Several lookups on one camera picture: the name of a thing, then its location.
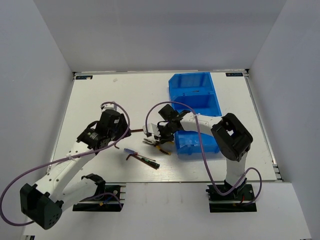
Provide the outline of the long brown hex key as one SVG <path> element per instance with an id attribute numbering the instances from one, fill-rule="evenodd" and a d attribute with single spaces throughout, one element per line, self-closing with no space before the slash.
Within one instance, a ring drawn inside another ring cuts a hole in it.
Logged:
<path id="1" fill-rule="evenodd" d="M 132 133 L 138 133 L 138 132 L 143 132 L 143 129 L 132 129 Z"/>

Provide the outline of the clear blue handle screwdriver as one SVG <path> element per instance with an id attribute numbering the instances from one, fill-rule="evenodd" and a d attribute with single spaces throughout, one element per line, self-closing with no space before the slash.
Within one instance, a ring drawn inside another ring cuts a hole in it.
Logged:
<path id="1" fill-rule="evenodd" d="M 140 155 L 138 152 L 136 152 L 136 151 L 134 151 L 134 150 L 132 150 L 132 149 L 129 149 L 129 148 L 124 148 L 123 149 L 123 151 L 125 152 L 125 153 L 128 153 L 128 154 L 132 154 L 132 155 L 136 155 L 136 156 L 142 156 L 142 155 Z"/>

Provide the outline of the black green screwdriver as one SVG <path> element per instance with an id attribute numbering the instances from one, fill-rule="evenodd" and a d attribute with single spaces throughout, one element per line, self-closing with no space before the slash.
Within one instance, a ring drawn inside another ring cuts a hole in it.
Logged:
<path id="1" fill-rule="evenodd" d="M 140 160 L 140 161 L 155 170 L 159 169 L 159 167 L 160 167 L 160 164 L 153 162 L 153 161 L 145 161 L 145 160 Z"/>

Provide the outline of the small brown hex key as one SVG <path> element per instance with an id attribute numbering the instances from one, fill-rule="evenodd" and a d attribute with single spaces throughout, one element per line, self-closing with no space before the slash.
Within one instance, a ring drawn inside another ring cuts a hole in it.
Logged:
<path id="1" fill-rule="evenodd" d="M 135 158 L 137 160 L 143 160 L 143 161 L 151 161 L 151 162 L 156 162 L 156 160 L 154 159 L 150 159 L 150 158 L 147 158 L 147 157 L 144 157 L 144 156 L 140 156 L 140 155 L 136 155 L 136 154 L 129 154 L 127 157 L 126 157 L 126 161 L 129 159 L 129 158 Z"/>

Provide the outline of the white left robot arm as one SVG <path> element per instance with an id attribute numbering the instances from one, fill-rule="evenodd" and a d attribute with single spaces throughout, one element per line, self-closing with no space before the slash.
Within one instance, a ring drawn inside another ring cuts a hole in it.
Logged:
<path id="1" fill-rule="evenodd" d="M 90 173 L 70 185 L 72 178 L 109 142 L 130 136 L 124 114 L 107 108 L 100 119 L 90 123 L 77 137 L 67 160 L 51 167 L 50 172 L 33 185 L 20 189 L 21 211 L 44 230 L 52 228 L 63 211 L 86 198 L 99 200 L 105 196 L 105 180 Z"/>

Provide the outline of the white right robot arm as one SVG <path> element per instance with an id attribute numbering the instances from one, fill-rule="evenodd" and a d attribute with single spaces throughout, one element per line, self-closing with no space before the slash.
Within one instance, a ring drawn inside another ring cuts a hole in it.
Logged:
<path id="1" fill-rule="evenodd" d="M 243 195 L 247 181 L 246 158 L 253 137 L 233 113 L 214 117 L 195 114 L 191 110 L 178 112 L 169 104 L 158 113 L 166 121 L 166 124 L 158 126 L 154 133 L 154 138 L 161 144 L 173 141 L 174 134 L 178 131 L 200 132 L 213 137 L 226 158 L 226 195 L 233 200 Z"/>

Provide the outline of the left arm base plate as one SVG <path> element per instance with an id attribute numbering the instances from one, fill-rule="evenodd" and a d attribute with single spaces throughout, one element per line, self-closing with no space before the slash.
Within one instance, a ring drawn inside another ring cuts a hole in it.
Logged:
<path id="1" fill-rule="evenodd" d="M 96 213 L 118 213 L 125 203 L 126 185 L 106 184 L 104 195 L 93 199 L 82 201 L 72 207 L 73 212 L 96 212 Z"/>

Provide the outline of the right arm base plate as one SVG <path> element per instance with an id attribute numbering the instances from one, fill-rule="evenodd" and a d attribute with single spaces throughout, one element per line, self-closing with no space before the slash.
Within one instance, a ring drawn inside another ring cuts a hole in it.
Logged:
<path id="1" fill-rule="evenodd" d="M 251 184 L 245 184 L 244 188 L 235 195 L 222 196 L 217 193 L 213 185 L 208 185 L 209 211 L 210 213 L 253 213 L 257 212 L 257 206 L 254 202 L 255 194 Z"/>

